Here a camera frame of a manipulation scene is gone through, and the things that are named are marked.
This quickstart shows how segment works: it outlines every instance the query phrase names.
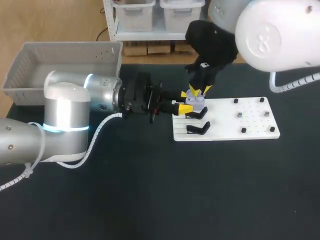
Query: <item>white storage bin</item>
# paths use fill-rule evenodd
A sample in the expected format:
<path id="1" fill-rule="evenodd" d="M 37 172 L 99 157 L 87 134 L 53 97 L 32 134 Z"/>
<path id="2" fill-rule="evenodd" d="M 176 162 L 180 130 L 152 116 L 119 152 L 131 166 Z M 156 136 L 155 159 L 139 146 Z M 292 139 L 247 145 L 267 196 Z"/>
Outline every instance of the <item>white storage bin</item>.
<path id="1" fill-rule="evenodd" d="M 156 0 L 146 0 L 146 3 L 119 4 L 112 0 L 116 15 L 122 30 L 125 32 L 151 32 L 152 11 Z"/>
<path id="2" fill-rule="evenodd" d="M 201 7 L 205 4 L 205 0 L 160 0 L 166 31 L 185 33 L 192 21 L 200 19 Z"/>

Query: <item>wooden floor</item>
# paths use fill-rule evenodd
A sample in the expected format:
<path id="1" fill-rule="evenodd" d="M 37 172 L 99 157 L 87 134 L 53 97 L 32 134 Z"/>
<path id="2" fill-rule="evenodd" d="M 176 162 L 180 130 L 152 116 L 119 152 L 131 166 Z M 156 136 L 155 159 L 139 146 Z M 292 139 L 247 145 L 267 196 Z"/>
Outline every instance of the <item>wooden floor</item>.
<path id="1" fill-rule="evenodd" d="M 0 84 L 24 42 L 95 41 L 106 28 L 102 0 L 0 0 Z M 109 41 L 105 31 L 99 41 Z M 195 55 L 123 57 L 123 63 L 189 64 Z M 0 92 L 0 118 L 12 101 Z"/>

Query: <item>black bracket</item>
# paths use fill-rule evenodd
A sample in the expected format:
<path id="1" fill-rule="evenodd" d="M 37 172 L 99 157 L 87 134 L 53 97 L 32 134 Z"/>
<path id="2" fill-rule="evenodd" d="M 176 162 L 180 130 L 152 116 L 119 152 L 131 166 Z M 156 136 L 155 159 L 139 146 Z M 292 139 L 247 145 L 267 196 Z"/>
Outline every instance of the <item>black bracket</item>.
<path id="1" fill-rule="evenodd" d="M 189 113 L 186 113 L 185 114 L 185 118 L 186 119 L 198 119 L 198 120 L 201 120 L 204 118 L 204 116 L 206 115 L 206 113 L 208 112 L 208 107 L 204 107 L 201 112 L 195 112 L 195 111 L 192 111 L 192 112 L 189 112 Z"/>
<path id="2" fill-rule="evenodd" d="M 207 121 L 205 125 L 201 127 L 196 127 L 192 125 L 187 125 L 186 130 L 188 134 L 199 134 L 199 135 L 205 135 L 208 129 L 210 128 L 210 122 Z"/>

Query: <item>white plastic basket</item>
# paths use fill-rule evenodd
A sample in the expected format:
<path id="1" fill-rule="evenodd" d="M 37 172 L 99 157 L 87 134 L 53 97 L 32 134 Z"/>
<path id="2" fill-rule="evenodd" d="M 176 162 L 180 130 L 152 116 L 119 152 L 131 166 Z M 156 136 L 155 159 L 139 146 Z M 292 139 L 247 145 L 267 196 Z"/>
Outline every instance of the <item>white plastic basket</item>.
<path id="1" fill-rule="evenodd" d="M 124 32 L 152 32 L 152 12 L 156 0 L 141 4 L 117 4 L 112 0 Z"/>
<path id="2" fill-rule="evenodd" d="M 52 71 L 118 77 L 122 42 L 26 42 L 15 56 L 2 91 L 18 106 L 45 104 L 44 83 Z"/>
<path id="3" fill-rule="evenodd" d="M 160 0 L 165 28 L 169 33 L 185 33 L 192 21 L 200 19 L 205 0 Z"/>

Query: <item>gray plastic bin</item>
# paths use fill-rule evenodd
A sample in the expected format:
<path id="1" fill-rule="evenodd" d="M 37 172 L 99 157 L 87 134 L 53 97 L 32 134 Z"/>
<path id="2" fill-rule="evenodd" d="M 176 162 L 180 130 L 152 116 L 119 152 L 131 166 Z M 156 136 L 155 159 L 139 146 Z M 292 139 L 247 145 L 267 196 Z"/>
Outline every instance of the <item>gray plastic bin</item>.
<path id="1" fill-rule="evenodd" d="M 16 105 L 45 104 L 44 82 L 54 70 L 118 77 L 122 42 L 26 42 L 16 55 L 2 90 Z"/>

